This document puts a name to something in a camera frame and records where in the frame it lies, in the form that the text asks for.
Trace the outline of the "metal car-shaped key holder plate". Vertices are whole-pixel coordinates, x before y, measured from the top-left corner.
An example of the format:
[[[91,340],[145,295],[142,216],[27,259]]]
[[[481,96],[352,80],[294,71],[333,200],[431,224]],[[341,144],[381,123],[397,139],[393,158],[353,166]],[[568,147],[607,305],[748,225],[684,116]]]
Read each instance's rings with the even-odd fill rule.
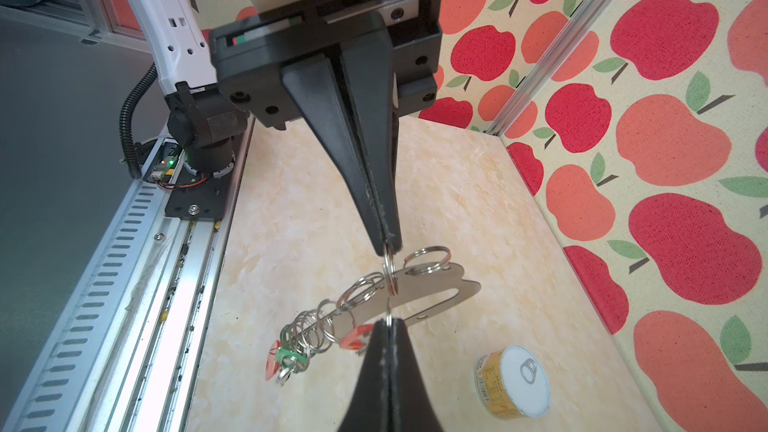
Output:
[[[436,303],[405,314],[405,324],[416,325],[458,306],[480,290],[479,282],[465,278],[464,267],[452,260],[446,246],[418,249],[406,256],[399,269],[388,256],[381,271],[362,276],[336,298],[323,299],[315,307],[298,312],[276,340],[281,348],[306,356],[310,366],[315,356],[340,348],[341,339],[360,325],[374,324],[381,318],[390,320],[404,307],[435,298]],[[283,385],[297,374],[301,373],[280,368],[272,380]]]

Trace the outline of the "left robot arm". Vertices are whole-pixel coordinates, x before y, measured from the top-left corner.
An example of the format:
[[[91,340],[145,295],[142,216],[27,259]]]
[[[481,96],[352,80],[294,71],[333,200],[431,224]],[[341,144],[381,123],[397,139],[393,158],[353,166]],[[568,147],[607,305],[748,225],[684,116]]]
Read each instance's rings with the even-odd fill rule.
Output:
[[[375,253],[402,247],[398,120],[436,99],[441,0],[250,0],[256,14],[203,32],[189,0],[128,0],[175,139],[202,149],[248,116],[306,121],[344,179]]]

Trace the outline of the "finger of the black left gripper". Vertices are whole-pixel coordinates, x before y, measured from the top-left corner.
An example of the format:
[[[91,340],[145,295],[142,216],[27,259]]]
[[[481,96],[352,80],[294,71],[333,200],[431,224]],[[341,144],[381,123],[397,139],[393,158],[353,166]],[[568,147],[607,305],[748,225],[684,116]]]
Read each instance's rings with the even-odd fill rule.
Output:
[[[366,210],[372,213],[364,223],[375,251],[397,252],[402,248],[395,190],[398,119],[389,33],[379,29],[343,43],[341,61],[364,170]]]
[[[384,233],[370,190],[362,148],[332,62],[320,55],[283,67],[280,80],[315,137],[341,174],[376,254]]]

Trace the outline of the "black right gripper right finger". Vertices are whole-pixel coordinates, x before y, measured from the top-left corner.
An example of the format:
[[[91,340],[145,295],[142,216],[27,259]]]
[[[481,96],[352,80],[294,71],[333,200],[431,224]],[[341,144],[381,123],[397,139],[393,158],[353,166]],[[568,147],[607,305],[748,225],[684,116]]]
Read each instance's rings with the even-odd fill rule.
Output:
[[[442,431],[432,407],[405,322],[389,326],[389,430]]]

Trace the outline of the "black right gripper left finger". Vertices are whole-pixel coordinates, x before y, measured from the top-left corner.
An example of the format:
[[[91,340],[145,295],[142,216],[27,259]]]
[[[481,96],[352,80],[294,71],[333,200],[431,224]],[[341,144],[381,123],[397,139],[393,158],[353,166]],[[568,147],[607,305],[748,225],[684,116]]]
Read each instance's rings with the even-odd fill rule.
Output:
[[[339,432],[385,432],[393,425],[393,352],[390,332],[390,327],[384,320],[375,324],[351,402],[339,425]]]

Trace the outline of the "red framed tag with key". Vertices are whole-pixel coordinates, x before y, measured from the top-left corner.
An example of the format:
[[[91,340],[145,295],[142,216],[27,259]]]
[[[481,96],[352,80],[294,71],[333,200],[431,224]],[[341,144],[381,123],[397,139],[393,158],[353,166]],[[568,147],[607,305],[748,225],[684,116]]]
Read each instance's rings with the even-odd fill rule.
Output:
[[[339,347],[343,350],[353,351],[358,355],[364,354],[371,340],[374,328],[374,324],[364,324],[356,327],[341,339]]]

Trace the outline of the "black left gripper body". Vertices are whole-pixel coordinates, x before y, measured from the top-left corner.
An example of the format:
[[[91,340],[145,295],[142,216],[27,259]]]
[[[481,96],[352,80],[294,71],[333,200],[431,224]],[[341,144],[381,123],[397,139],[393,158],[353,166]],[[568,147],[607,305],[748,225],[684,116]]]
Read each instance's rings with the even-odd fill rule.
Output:
[[[316,55],[335,58],[342,44],[377,30],[392,47],[390,67],[363,60],[366,68],[394,80],[387,87],[399,115],[436,101],[442,29],[441,0],[301,0],[218,27],[209,39],[217,88],[234,107],[278,130],[300,118],[281,82],[290,64]]]

